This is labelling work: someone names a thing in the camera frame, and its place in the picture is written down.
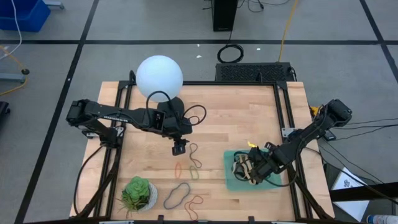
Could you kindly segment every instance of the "green mat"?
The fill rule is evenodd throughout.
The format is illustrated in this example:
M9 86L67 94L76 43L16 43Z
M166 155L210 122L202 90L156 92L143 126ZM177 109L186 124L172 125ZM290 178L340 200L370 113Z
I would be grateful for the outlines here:
M241 152L249 152L249 150L237 150ZM234 153L237 151L225 151L224 152L224 171L225 171L225 181L226 188L231 191L252 191L252 190L270 190L278 188L275 185L272 185L266 181L262 181L262 183L257 185L251 185L249 182L240 181L235 178L232 173L232 165L234 163ZM272 181L275 184L282 184L282 180L280 179L280 175L271 174L268 177L268 180Z

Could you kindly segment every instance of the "wooden tabletop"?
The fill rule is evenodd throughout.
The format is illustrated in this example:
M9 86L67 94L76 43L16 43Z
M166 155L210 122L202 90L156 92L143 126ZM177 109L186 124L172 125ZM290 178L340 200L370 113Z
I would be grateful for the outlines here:
M114 105L118 83L103 82L98 102ZM303 83L288 83L290 104L297 128L304 128L311 123L308 111L307 97ZM156 220L158 215L164 215L165 220L190 220L184 209L184 203L194 195L200 195L204 202L192 205L199 220L214 221L245 221L248 216L254 216L256 221L294 220L292 199L288 187L252 191L231 192L227 190L224 176L223 152L226 150L249 149L247 140L259 146L267 141L281 144L279 122L275 107L274 91L271 86L183 86L179 97L185 103L185 108L201 104L207 109L207 117L202 124L193 127L193 133L184 136L190 142L198 144L194 157L203 166L198 170L199 180L192 180L189 167L192 161L189 153L180 156L172 155L173 142L153 133L145 133L132 126L127 126L124 137L121 162L115 197L121 198L121 191L125 185L138 175L148 179L158 190L159 198L155 206L146 212L133 213L126 216L121 202L114 200L112 219L114 220ZM284 121L287 125L283 93L280 91L281 103L284 110ZM134 86L130 102L130 109L144 108L146 98ZM190 114L199 117L203 115L201 109L195 109ZM98 148L99 139L90 139L85 151L84 160ZM315 141L308 147L318 150ZM90 200L98 188L104 152L102 150L89 163L81 174L78 188L78 209L81 210ZM328 187L323 173L320 156L312 151L302 153L303 167L309 191L317 202L331 216L334 216ZM175 165L182 165L182 174L175 178ZM281 174L282 182L287 183L287 174ZM166 210L163 202L170 191L181 182L190 184L190 195L180 206ZM305 217L302 195L297 188L300 212ZM177 202L186 193L186 189L179 189L169 205ZM104 194L106 202L108 193Z

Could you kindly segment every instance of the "succulent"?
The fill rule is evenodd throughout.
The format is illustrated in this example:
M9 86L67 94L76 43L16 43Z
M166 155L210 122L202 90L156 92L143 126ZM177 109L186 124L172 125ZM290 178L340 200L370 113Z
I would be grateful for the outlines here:
M149 181L141 177L133 177L122 191L122 203L129 211L137 211L148 204Z

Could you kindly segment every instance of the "white ball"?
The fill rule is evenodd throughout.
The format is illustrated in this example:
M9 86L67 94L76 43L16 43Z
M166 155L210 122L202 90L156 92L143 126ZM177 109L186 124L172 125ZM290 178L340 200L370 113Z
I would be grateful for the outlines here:
M163 55L145 59L137 69L136 80L139 91L145 97L160 90L167 93L170 99L180 93L183 82L179 65L173 59ZM156 93L150 100L160 103L168 99L164 94Z

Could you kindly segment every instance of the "potted plant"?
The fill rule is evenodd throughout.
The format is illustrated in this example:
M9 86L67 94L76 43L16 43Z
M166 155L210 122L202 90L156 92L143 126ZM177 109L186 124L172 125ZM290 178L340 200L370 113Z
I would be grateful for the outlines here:
M147 179L133 177L122 191L122 203L128 212L151 209L157 200L157 190Z

